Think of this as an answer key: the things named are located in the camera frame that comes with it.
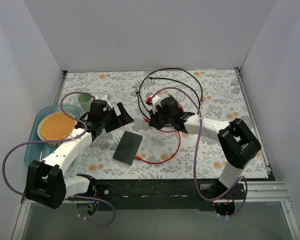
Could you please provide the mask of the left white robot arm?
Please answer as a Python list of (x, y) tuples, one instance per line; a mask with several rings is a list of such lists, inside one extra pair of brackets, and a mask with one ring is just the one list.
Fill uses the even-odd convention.
[(120, 115), (107, 100), (93, 100), (90, 111), (84, 113), (70, 137), (42, 161), (34, 160), (27, 170), (25, 197), (37, 203), (58, 208), (64, 199), (75, 195), (91, 200), (96, 196), (95, 179), (86, 174), (64, 178), (68, 167), (102, 131), (107, 133), (134, 122), (122, 103), (117, 107)]

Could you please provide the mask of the black network switch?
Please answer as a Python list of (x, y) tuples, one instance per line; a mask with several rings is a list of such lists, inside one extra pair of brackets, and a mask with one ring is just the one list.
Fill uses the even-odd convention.
[(137, 155), (143, 136), (125, 131), (113, 154), (113, 159), (121, 163), (132, 165)]

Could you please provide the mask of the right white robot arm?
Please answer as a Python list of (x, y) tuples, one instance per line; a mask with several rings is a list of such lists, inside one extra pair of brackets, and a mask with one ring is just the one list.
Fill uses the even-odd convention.
[(208, 202), (227, 199), (235, 192), (235, 186), (244, 179), (242, 173), (257, 153), (261, 144), (246, 123), (236, 118), (233, 121), (219, 121), (203, 118), (201, 113), (183, 111), (177, 100), (172, 97), (161, 99), (158, 96), (149, 97), (149, 126), (157, 130), (170, 125), (176, 131), (185, 134), (196, 134), (218, 141), (223, 150), (227, 163), (214, 184), (201, 190), (196, 184), (199, 196)]

